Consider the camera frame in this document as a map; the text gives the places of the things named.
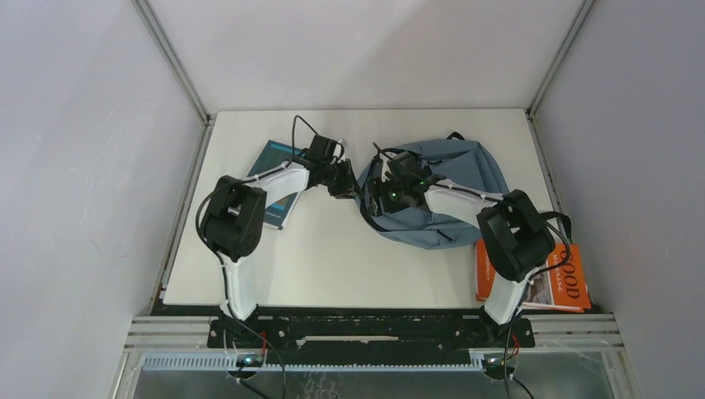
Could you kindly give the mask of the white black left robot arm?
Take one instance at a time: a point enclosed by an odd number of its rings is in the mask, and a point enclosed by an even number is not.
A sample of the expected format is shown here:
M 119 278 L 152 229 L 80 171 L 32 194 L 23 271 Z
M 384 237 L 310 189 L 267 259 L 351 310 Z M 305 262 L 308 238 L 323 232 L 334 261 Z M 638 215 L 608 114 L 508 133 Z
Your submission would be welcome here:
M 260 334 L 259 323 L 250 318 L 257 308 L 251 254 L 261 240 L 266 210 L 318 185 L 335 199 L 362 196 L 343 143 L 322 135 L 272 169 L 244 179 L 221 176 L 197 209 L 196 233 L 221 265 L 221 310 L 232 318 L 227 333 L 241 347 L 254 344 Z

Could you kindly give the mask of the teal hardcover book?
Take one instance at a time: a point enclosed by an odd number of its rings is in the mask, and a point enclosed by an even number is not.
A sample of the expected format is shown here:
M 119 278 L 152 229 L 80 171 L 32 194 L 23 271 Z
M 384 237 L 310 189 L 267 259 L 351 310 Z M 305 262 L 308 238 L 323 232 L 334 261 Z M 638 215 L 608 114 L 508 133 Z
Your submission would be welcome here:
M 274 229 L 283 229 L 301 193 L 306 190 L 309 171 L 292 161 L 302 151 L 290 145 L 269 140 L 249 170 L 254 185 L 266 194 L 264 223 Z

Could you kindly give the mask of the orange Good Morning book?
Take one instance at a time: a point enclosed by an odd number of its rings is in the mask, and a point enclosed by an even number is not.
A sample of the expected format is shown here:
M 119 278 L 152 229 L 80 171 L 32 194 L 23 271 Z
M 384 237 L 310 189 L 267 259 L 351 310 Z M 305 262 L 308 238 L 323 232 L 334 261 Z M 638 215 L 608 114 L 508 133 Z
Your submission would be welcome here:
M 584 276 L 579 246 L 570 245 L 569 262 L 542 273 L 533 280 L 524 308 L 550 309 L 583 313 L 592 308 Z M 485 302 L 491 293 L 495 270 L 491 266 L 484 241 L 476 243 L 476 299 Z

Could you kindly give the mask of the blue student backpack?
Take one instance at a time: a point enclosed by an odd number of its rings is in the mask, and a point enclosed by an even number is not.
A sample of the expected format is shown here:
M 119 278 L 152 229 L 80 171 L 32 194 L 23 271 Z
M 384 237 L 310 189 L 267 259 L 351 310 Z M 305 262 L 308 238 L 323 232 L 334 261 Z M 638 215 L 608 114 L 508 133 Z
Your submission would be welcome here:
M 418 154 L 421 166 L 432 173 L 472 190 L 502 194 L 509 191 L 492 154 L 480 142 L 466 140 L 457 132 L 447 138 L 387 148 L 391 155 L 403 151 Z M 375 214 L 367 182 L 380 174 L 381 161 L 375 155 L 357 178 L 363 197 L 355 202 L 363 220 L 383 238 L 428 250 L 473 245 L 481 238 L 481 231 L 476 226 L 446 214 L 429 213 L 417 208 Z

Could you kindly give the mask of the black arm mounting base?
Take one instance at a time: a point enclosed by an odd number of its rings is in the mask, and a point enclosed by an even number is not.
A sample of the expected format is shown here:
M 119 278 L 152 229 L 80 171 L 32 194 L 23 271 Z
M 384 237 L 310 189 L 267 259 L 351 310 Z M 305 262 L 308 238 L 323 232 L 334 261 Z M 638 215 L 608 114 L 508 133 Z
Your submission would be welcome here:
M 244 322 L 219 312 L 207 336 L 209 349 L 266 351 L 285 365 L 459 361 L 472 350 L 511 355 L 535 345 L 530 320 L 499 326 L 479 308 L 259 307 Z

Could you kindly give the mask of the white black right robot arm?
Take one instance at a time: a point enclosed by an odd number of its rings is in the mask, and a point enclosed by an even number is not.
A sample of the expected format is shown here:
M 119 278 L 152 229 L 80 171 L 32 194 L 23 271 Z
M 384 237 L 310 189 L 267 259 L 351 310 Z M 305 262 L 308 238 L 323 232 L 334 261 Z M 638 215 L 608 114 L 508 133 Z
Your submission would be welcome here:
M 376 214 L 419 209 L 444 214 L 480 230 L 495 270 L 491 293 L 482 310 L 481 337 L 492 346 L 503 345 L 514 332 L 529 281 L 555 249 L 551 224 L 521 190 L 487 193 L 457 184 L 422 167 L 409 151 L 381 150 L 374 157 L 380 175 L 368 190 Z

